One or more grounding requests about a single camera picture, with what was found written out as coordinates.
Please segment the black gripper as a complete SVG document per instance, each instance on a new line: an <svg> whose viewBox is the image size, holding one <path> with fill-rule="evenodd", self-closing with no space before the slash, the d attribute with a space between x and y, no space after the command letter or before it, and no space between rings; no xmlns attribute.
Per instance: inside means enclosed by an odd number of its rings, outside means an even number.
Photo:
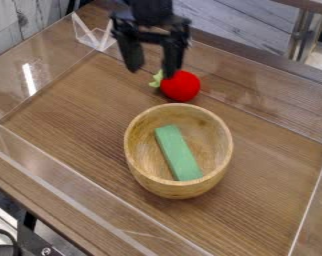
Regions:
<svg viewBox="0 0 322 256"><path fill-rule="evenodd" d="M145 65L142 43L162 44L165 77L171 78L182 69L185 52L191 39L191 20L170 15L161 21L138 20L130 9L111 13L113 35L127 69L135 73Z"/></svg>

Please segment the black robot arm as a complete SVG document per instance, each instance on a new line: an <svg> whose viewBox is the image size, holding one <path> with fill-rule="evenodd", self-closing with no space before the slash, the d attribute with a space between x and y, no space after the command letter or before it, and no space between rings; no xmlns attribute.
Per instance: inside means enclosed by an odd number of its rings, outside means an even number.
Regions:
<svg viewBox="0 0 322 256"><path fill-rule="evenodd" d="M183 66L191 20L175 14L173 0L123 1L126 7L111 13L111 20L127 69L135 73L146 64L143 43L161 45L163 74L173 78Z"/></svg>

